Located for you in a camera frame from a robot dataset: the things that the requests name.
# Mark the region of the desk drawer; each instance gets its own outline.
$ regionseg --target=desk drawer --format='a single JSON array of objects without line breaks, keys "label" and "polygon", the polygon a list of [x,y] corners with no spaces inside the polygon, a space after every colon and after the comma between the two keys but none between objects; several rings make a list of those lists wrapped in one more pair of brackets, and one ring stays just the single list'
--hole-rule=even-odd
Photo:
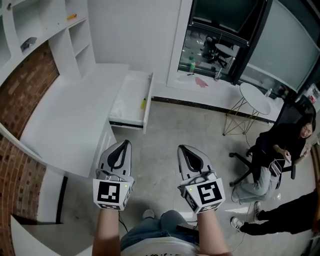
[{"label": "desk drawer", "polygon": [[129,71],[109,114],[112,126],[147,131],[154,73]]}]

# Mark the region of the brick wall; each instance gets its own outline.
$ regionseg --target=brick wall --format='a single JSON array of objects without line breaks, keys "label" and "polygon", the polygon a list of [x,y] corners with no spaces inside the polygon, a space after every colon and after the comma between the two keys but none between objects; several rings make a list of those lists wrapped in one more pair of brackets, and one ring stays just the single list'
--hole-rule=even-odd
[{"label": "brick wall", "polygon": [[20,139],[39,101],[59,76],[48,42],[33,51],[0,87],[0,122]]},{"label": "brick wall", "polygon": [[[48,42],[32,52],[0,87],[0,122],[17,139],[59,73]],[[46,167],[0,134],[0,256],[14,256],[10,215],[35,221]]]}]

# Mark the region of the black pants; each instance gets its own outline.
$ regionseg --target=black pants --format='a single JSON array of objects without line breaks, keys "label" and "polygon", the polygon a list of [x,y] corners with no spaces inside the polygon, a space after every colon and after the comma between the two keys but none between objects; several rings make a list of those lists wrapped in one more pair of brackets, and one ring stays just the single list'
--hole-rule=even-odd
[{"label": "black pants", "polygon": [[278,232],[297,234],[310,230],[313,225],[318,202],[318,194],[313,191],[298,199],[280,205],[271,211],[261,211],[258,215],[263,224],[245,223],[240,230],[251,236],[261,236]]}]

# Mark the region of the person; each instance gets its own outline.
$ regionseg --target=person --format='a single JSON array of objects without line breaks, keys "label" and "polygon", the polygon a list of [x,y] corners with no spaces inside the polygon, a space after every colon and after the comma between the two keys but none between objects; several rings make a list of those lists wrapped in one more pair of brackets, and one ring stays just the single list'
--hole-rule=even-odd
[{"label": "person", "polygon": [[306,143],[316,129],[316,120],[312,114],[306,114],[297,123],[279,124],[275,129],[264,133],[264,152],[254,151],[252,156],[252,172],[254,182],[242,181],[233,189],[231,199],[237,203],[264,201],[269,199],[278,183],[280,176],[273,175],[269,167],[277,160],[281,169],[284,169],[286,159],[296,165],[300,163],[311,150],[311,145]]},{"label": "person", "polygon": [[254,220],[255,222],[266,222],[262,224],[248,223],[232,217],[230,223],[234,229],[251,236],[279,232],[297,234],[310,229],[318,232],[320,228],[320,223],[316,219],[320,210],[317,205],[318,201],[318,193],[315,190],[270,211],[261,210],[260,202],[256,202],[254,204]]},{"label": "person", "polygon": [[186,221],[174,210],[165,212],[157,219],[153,211],[148,209],[143,214],[142,222],[121,241],[118,221],[117,210],[100,210],[92,256],[232,256],[213,209],[197,214],[199,247],[192,235],[176,229],[178,224]]}]

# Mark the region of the black chair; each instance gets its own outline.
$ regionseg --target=black chair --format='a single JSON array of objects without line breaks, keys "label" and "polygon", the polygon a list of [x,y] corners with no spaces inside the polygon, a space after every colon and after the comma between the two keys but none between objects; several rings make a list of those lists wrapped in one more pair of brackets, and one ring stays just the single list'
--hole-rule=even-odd
[{"label": "black chair", "polygon": [[[268,152],[268,137],[272,134],[275,127],[280,124],[294,124],[305,114],[312,114],[313,118],[316,118],[316,110],[307,97],[303,95],[298,102],[287,101],[283,105],[273,127],[269,131],[260,133],[259,137],[256,139],[255,145],[246,152],[247,157],[252,156],[252,163],[236,152],[229,153],[229,157],[237,157],[240,161],[242,161],[246,166],[249,167],[249,170],[243,176],[229,183],[230,187],[236,186],[250,174],[253,174],[254,181],[257,181],[257,178],[259,176],[257,172],[260,171],[260,169],[257,170],[257,166],[263,165],[264,156]],[[296,177],[296,166],[292,164],[291,166],[283,168],[282,173],[285,172],[291,172],[291,179],[294,180]],[[276,189],[278,189],[281,184],[281,177],[282,176],[280,176],[279,178]]]}]

